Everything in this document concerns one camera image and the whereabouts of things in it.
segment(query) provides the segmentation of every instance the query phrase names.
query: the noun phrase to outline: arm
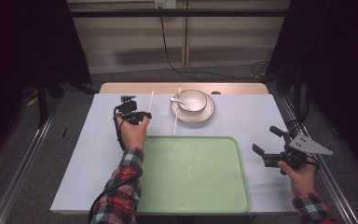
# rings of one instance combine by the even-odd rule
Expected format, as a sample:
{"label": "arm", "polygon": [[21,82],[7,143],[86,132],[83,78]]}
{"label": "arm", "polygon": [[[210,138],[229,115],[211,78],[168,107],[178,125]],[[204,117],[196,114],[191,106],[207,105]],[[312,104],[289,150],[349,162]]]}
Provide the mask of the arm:
{"label": "arm", "polygon": [[284,161],[279,161],[278,166],[290,177],[292,192],[296,196],[292,203],[301,223],[336,223],[321,196],[315,191],[316,168],[313,165],[306,164],[298,171],[293,170]]}
{"label": "arm", "polygon": [[[118,116],[117,123],[121,124],[121,136],[127,149],[105,188],[138,174],[145,154],[143,148],[149,119],[144,117],[140,125],[131,125],[126,121],[122,122],[121,116]],[[138,179],[109,191],[95,204],[91,223],[136,223],[135,212],[140,194]]]}
{"label": "arm", "polygon": [[[108,188],[116,183],[136,175],[142,166],[144,151],[140,148],[126,149],[120,165],[106,183]],[[94,218],[91,223],[132,223],[135,221],[135,208],[140,200],[139,180],[131,181],[114,189],[101,198],[94,206]]]}

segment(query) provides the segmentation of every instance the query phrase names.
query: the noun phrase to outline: aluminum rail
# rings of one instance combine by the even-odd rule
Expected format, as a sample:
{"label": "aluminum rail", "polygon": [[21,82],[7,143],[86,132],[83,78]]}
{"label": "aluminum rail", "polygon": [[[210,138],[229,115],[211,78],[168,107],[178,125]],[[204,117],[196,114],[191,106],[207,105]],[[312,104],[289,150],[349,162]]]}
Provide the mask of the aluminum rail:
{"label": "aluminum rail", "polygon": [[108,17],[285,17],[286,9],[72,9],[73,18]]}
{"label": "aluminum rail", "polygon": [[[290,119],[292,121],[295,121],[296,114],[294,112],[294,106],[292,102],[289,100],[287,96],[286,97],[283,96],[282,102],[283,105],[285,106],[286,112],[289,115]],[[304,125],[299,126],[298,130],[301,133],[305,134],[307,137],[311,138],[310,134],[308,133]],[[323,157],[321,155],[314,155],[314,157],[321,164],[319,175],[322,178],[322,181],[324,182],[324,185],[326,186],[327,190],[329,191],[330,196],[332,197],[334,203],[336,204],[338,212],[341,214],[343,220],[347,224],[358,224],[358,219],[354,214],[350,203],[348,202],[346,196],[344,195],[338,183],[336,182],[336,179],[330,173],[330,170],[328,169],[327,164],[324,162]]]}
{"label": "aluminum rail", "polygon": [[13,179],[10,182],[10,185],[7,188],[4,196],[0,199],[0,224],[4,224],[7,220],[7,216],[16,201],[17,196],[20,193],[22,183],[24,182],[26,176],[28,175],[32,163],[34,162],[34,158],[36,157],[37,151],[45,139],[45,136],[48,132],[50,124],[52,122],[52,118],[57,112],[57,108],[59,106],[60,100],[56,100],[54,104],[51,106],[51,113],[48,117],[48,120],[45,124],[37,129],[36,134],[34,136],[34,140],[31,145],[28,147],[28,151],[25,154],[24,159],[21,162],[17,173],[14,175]]}

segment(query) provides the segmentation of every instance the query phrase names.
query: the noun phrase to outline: black cable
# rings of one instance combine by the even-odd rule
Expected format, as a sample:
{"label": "black cable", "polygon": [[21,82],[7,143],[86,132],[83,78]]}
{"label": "black cable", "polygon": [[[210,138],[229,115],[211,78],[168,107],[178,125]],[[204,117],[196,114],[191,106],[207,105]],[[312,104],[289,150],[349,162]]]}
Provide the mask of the black cable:
{"label": "black cable", "polygon": [[307,115],[310,113],[310,91],[307,88],[306,96],[305,96],[305,102],[301,111],[301,122],[304,123]]}
{"label": "black cable", "polygon": [[252,224],[257,216],[251,216],[251,219],[249,220],[248,224]]}
{"label": "black cable", "polygon": [[321,169],[321,164],[319,163],[318,160],[316,160],[314,157],[312,156],[308,156],[307,155],[307,158],[311,158],[313,159],[315,162],[313,161],[305,161],[306,164],[311,164],[311,165],[314,165],[316,167],[316,171],[315,171],[315,174],[318,173],[318,171]]}
{"label": "black cable", "polygon": [[171,64],[170,58],[168,56],[168,51],[167,51],[167,42],[165,40],[165,29],[164,29],[164,21],[162,19],[162,17],[160,17],[160,21],[161,21],[161,29],[162,29],[162,38],[164,40],[164,49],[165,49],[165,56],[167,57],[167,62],[170,65],[170,68],[177,73],[179,76],[182,77],[188,77],[188,78],[192,78],[194,80],[197,80],[199,82],[203,82],[202,80],[195,78],[195,77],[190,77],[190,76],[186,76],[184,74],[209,74],[209,75],[214,75],[214,76],[220,76],[220,77],[228,77],[228,78],[233,78],[233,79],[252,79],[253,77],[232,77],[232,76],[228,76],[228,75],[224,75],[224,74],[219,74],[219,73],[213,73],[213,72],[205,72],[205,71],[191,71],[191,72],[186,72],[186,71],[180,71],[176,68],[174,68]]}
{"label": "black cable", "polygon": [[121,125],[123,124],[124,120],[121,121],[120,124],[117,124],[116,114],[118,111],[119,111],[119,106],[116,106],[115,109],[113,110],[113,121],[115,122],[115,129],[116,129],[118,143],[120,144],[121,149],[123,149],[124,151],[126,149],[126,146],[124,145],[123,138],[121,137]]}
{"label": "black cable", "polygon": [[[255,65],[257,65],[259,63],[263,63],[263,66],[261,67],[261,69],[257,73],[255,73]],[[257,77],[261,73],[261,71],[264,70],[264,68],[266,67],[267,64],[269,64],[269,61],[268,62],[258,62],[258,63],[252,64],[252,76]]]}
{"label": "black cable", "polygon": [[124,121],[126,121],[126,120],[122,120],[121,123],[120,123],[120,127],[118,127],[118,129],[120,130],[120,132],[121,132],[121,126],[123,125]]}
{"label": "black cable", "polygon": [[133,176],[131,176],[130,178],[128,178],[128,179],[126,179],[126,180],[123,180],[123,181],[121,181],[121,182],[118,182],[118,183],[116,183],[115,185],[112,185],[112,186],[110,186],[109,188],[105,189],[105,190],[95,199],[94,203],[93,203],[92,206],[91,206],[91,209],[89,210],[89,223],[91,223],[92,218],[94,217],[94,211],[93,211],[93,209],[94,209],[95,204],[96,204],[98,201],[100,201],[101,198],[102,198],[105,194],[109,193],[110,191],[112,191],[112,190],[114,190],[114,189],[118,189],[118,188],[120,188],[120,187],[123,186],[123,185],[129,184],[131,181],[133,181],[133,180],[138,179],[139,177],[141,177],[143,173],[144,173],[144,172],[143,172],[142,169],[141,169],[138,174],[133,175]]}

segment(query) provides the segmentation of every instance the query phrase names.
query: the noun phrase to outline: white wall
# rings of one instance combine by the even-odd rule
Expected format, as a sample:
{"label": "white wall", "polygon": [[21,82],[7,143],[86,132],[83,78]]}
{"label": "white wall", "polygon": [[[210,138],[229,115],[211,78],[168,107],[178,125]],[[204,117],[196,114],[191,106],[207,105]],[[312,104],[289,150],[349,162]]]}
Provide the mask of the white wall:
{"label": "white wall", "polygon": [[[71,9],[149,9],[154,1],[68,0]],[[178,8],[285,9],[289,0],[178,0]],[[74,19],[94,73],[169,67],[159,18]],[[283,18],[164,18],[172,65],[201,66],[269,60]]]}

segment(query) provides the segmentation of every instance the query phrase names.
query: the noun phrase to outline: white plate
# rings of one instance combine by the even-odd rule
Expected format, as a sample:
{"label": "white plate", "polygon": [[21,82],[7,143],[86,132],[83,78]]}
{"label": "white plate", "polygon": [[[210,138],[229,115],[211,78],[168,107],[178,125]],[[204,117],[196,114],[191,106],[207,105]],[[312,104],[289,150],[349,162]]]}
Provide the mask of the white plate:
{"label": "white plate", "polygon": [[176,116],[176,111],[178,112],[178,119],[185,123],[200,123],[207,119],[209,119],[214,113],[214,101],[208,94],[204,93],[206,96],[206,106],[202,112],[195,113],[194,116],[190,116],[188,114],[191,113],[184,113],[180,108],[178,108],[178,103],[171,102],[170,108],[173,116]]}

